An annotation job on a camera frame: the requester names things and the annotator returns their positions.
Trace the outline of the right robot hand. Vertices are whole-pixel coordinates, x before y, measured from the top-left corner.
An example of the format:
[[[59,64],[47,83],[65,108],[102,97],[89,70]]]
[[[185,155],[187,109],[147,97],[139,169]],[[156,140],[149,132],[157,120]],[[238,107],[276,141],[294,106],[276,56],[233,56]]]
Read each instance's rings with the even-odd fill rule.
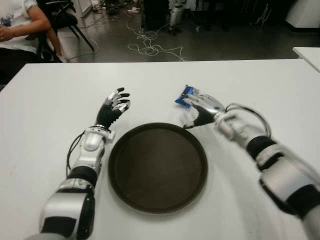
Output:
[[[184,129],[211,124],[215,121],[216,115],[225,112],[225,107],[208,94],[200,94],[198,96],[187,94],[182,100],[196,109],[198,113],[195,120],[183,125]]]

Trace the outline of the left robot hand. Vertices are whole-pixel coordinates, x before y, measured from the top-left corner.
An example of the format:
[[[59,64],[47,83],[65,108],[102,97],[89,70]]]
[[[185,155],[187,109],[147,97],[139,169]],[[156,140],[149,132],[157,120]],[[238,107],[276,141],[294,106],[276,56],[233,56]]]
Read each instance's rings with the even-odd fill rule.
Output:
[[[124,87],[117,88],[105,99],[98,111],[95,125],[109,129],[109,127],[130,108],[130,94],[125,93],[124,90]]]

